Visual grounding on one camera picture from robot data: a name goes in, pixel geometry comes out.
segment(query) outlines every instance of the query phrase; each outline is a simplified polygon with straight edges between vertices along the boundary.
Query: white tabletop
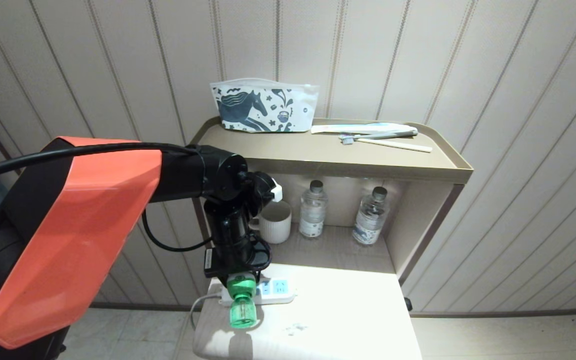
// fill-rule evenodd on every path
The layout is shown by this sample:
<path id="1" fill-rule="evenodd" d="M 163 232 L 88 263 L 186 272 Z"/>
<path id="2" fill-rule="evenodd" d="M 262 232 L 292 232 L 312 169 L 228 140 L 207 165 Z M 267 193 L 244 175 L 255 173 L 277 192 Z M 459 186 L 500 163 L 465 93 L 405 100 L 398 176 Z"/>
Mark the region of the white tabletop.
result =
<path id="1" fill-rule="evenodd" d="M 263 275 L 290 278 L 297 297 L 257 306 L 258 325 L 233 329 L 229 309 L 206 300 L 192 348 L 211 360 L 420 360 L 397 275 L 271 264 Z M 221 284 L 213 279 L 210 294 Z"/>

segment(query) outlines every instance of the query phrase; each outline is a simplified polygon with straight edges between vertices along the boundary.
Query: bottle label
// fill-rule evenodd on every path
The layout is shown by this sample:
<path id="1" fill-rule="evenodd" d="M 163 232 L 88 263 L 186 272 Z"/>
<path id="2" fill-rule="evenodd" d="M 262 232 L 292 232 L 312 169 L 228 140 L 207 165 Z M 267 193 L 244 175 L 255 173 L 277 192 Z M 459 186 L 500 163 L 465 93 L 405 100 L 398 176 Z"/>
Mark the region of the bottle label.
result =
<path id="1" fill-rule="evenodd" d="M 324 231 L 324 221 L 311 223 L 304 219 L 299 220 L 299 232 L 307 238 L 318 237 Z"/>
<path id="2" fill-rule="evenodd" d="M 352 230 L 352 237 L 362 244 L 372 245 L 377 242 L 381 232 L 381 228 L 379 230 L 368 230 L 360 224 L 355 223 L 354 229 Z"/>

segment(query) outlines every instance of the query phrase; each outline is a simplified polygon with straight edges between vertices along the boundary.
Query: black cable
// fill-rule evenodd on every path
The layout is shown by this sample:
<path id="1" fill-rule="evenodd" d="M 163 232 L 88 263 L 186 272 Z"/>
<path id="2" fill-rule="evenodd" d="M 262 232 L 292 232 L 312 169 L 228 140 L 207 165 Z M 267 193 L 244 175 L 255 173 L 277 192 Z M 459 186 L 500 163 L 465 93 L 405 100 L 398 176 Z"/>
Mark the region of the black cable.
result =
<path id="1" fill-rule="evenodd" d="M 30 153 L 16 157 L 14 159 L 0 162 L 0 174 L 7 173 L 23 167 L 34 166 L 37 164 L 50 162 L 61 158 L 80 157 L 82 155 L 93 155 L 100 153 L 113 153 L 115 151 L 128 151 L 128 150 L 161 150 L 178 153 L 186 153 L 188 155 L 196 154 L 194 148 L 187 148 L 180 145 L 171 143 L 156 143 L 156 142 L 125 142 L 125 143 L 105 143 L 100 145 L 87 145 L 75 146 L 71 148 L 64 148 L 62 150 L 51 150 L 43 152 Z"/>
<path id="2" fill-rule="evenodd" d="M 202 242 L 198 243 L 198 244 L 194 244 L 193 246 L 189 246 L 189 247 L 171 247 L 168 246 L 167 244 L 163 244 L 161 243 L 159 240 L 157 240 L 157 237 L 155 237 L 155 235 L 153 235 L 153 232 L 151 232 L 151 227 L 148 226 L 148 216 L 146 215 L 146 209 L 143 210 L 143 212 L 141 213 L 141 221 L 143 223 L 143 228 L 144 230 L 146 230 L 146 235 L 148 235 L 148 239 L 150 239 L 151 242 L 153 242 L 153 244 L 155 244 L 156 246 L 167 250 L 167 251 L 172 251 L 173 253 L 185 253 L 186 251 L 192 251 L 195 249 L 199 249 L 202 246 L 205 246 L 206 244 L 210 243 L 211 239 L 206 239 L 203 240 Z"/>

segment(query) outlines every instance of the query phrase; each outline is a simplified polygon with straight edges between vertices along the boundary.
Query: mug handle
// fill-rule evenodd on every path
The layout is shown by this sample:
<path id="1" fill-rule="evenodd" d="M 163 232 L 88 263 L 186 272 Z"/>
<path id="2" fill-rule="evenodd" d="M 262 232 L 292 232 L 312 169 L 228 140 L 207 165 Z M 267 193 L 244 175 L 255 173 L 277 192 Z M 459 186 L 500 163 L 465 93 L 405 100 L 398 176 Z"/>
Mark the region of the mug handle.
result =
<path id="1" fill-rule="evenodd" d="M 250 219 L 250 221 L 248 222 L 248 227 L 252 230 L 259 231 L 259 219 L 258 218 Z"/>

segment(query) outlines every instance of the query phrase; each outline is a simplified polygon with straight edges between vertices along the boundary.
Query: green nozzle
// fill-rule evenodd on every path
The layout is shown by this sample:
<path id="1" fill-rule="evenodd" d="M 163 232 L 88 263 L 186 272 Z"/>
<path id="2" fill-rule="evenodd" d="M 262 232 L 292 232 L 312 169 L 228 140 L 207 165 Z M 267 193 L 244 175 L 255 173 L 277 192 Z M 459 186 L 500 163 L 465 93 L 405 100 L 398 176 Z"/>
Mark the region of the green nozzle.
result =
<path id="1" fill-rule="evenodd" d="M 231 275 L 226 283 L 228 294 L 233 299 L 230 306 L 230 326 L 245 329 L 257 322 L 257 308 L 253 296 L 257 291 L 257 282 L 250 273 Z"/>

